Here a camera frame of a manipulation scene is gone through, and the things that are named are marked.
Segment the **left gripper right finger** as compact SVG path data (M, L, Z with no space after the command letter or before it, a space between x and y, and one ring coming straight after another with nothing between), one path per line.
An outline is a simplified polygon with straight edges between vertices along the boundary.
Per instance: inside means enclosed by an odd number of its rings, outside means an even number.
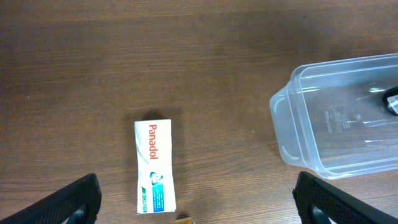
M308 172L299 173L292 195L302 223L397 224L397 218Z

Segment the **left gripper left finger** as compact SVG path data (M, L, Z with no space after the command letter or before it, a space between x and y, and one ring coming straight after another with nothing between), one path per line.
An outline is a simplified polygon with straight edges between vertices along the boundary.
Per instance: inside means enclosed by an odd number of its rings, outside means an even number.
M82 223L94 224L102 193L96 174L88 174L1 223Z

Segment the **white Panadol box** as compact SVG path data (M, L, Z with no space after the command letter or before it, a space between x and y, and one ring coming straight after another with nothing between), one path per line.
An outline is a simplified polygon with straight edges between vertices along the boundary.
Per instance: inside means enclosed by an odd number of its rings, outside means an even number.
M169 119L136 121L137 213L176 210L172 171L172 122Z

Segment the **Tiger Balm jar gold lid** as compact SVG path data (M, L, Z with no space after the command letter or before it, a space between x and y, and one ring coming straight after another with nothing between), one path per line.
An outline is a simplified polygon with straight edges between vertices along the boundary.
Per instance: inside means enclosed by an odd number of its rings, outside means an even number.
M196 223L192 218L187 217L176 220L175 224L196 224Z

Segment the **dark brown bottle white cap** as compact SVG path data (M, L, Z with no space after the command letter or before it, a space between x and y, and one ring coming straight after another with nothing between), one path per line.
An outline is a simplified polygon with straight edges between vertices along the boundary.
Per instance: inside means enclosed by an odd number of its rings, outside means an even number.
M390 112L393 116L397 116L397 105L398 105L398 87L390 88L384 92L382 96L382 102L384 103L385 109Z

